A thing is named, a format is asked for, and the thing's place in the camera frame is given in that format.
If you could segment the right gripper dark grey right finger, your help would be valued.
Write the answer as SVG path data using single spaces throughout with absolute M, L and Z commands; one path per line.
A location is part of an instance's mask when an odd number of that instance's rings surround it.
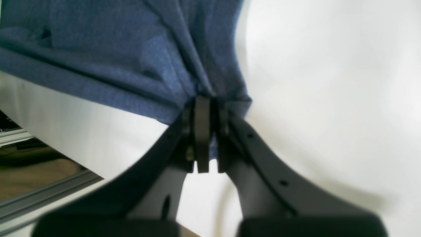
M 374 213 L 323 190 L 278 158 L 242 118 L 215 103 L 218 171 L 236 186 L 238 237 L 386 237 Z

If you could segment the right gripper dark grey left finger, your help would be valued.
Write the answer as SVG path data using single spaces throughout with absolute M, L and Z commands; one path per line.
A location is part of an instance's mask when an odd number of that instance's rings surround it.
M 131 168 L 43 216 L 33 237 L 180 237 L 185 177 L 209 171 L 211 101 L 197 97 Z

